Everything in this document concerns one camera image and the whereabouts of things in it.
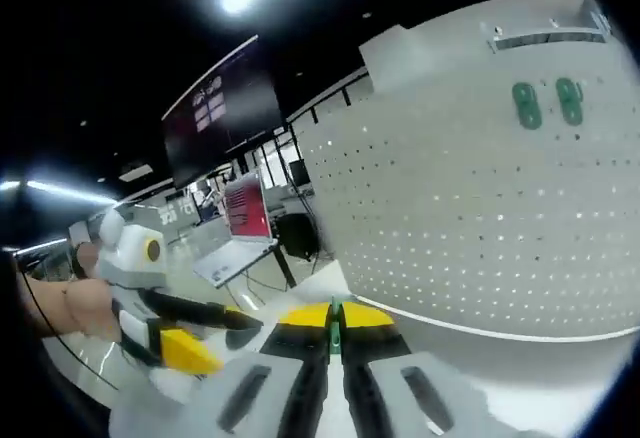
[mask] monitor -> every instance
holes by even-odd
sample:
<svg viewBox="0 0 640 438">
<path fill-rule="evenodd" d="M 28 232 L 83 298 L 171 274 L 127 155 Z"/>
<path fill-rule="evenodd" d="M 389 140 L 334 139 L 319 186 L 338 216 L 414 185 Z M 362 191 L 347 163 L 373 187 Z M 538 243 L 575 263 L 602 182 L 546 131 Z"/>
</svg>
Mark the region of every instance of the monitor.
<svg viewBox="0 0 640 438">
<path fill-rule="evenodd" d="M 176 188 L 233 157 L 234 149 L 283 125 L 258 37 L 200 78 L 162 119 Z"/>
<path fill-rule="evenodd" d="M 311 183 L 304 160 L 292 161 L 289 163 L 289 169 L 291 169 L 291 178 L 293 179 L 294 185 L 302 186 Z"/>
</svg>

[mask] laptop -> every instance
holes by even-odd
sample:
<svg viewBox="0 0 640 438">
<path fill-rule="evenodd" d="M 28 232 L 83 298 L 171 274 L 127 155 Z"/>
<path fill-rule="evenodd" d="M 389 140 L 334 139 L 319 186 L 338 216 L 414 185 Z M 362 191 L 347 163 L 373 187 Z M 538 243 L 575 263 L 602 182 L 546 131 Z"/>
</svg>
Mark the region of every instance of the laptop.
<svg viewBox="0 0 640 438">
<path fill-rule="evenodd" d="M 271 253 L 273 238 L 259 171 L 229 183 L 224 190 L 231 240 L 198 260 L 193 271 L 220 288 Z"/>
</svg>

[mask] laptop screen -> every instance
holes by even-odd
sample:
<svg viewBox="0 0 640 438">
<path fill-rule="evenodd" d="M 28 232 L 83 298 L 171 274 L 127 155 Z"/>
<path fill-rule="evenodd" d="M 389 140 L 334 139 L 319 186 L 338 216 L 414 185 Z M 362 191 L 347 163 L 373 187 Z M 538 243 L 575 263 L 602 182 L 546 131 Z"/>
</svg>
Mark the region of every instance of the laptop screen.
<svg viewBox="0 0 640 438">
<path fill-rule="evenodd" d="M 229 227 L 234 236 L 271 238 L 262 181 L 256 172 L 229 183 L 224 192 Z"/>
</svg>

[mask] white pegboard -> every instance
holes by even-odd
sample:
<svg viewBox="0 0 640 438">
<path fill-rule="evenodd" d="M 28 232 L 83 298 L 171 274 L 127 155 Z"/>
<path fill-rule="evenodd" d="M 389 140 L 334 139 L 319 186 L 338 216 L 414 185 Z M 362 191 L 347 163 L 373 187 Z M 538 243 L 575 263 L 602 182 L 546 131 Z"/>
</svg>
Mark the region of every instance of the white pegboard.
<svg viewBox="0 0 640 438">
<path fill-rule="evenodd" d="M 565 123 L 558 78 L 580 82 Z M 524 129 L 516 82 L 543 124 Z M 357 295 L 479 332 L 605 337 L 640 323 L 640 100 L 624 48 L 504 51 L 339 110 L 301 144 Z"/>
</svg>

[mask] black ceiling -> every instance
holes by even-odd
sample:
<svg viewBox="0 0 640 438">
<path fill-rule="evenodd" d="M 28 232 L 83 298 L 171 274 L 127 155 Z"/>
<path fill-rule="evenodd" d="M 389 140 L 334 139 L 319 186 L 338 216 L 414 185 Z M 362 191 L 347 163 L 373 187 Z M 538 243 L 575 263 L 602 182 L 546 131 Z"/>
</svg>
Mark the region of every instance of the black ceiling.
<svg viewBox="0 0 640 438">
<path fill-rule="evenodd" d="M 480 1 L 257 0 L 230 17 L 218 0 L 11 0 L 0 178 L 121 198 L 171 176 L 160 117 L 248 37 L 268 50 L 286 116 L 362 66 L 357 47 L 372 36 Z M 119 181 L 132 163 L 154 172 Z M 92 211 L 24 187 L 2 193 L 0 243 L 59 236 Z"/>
</svg>

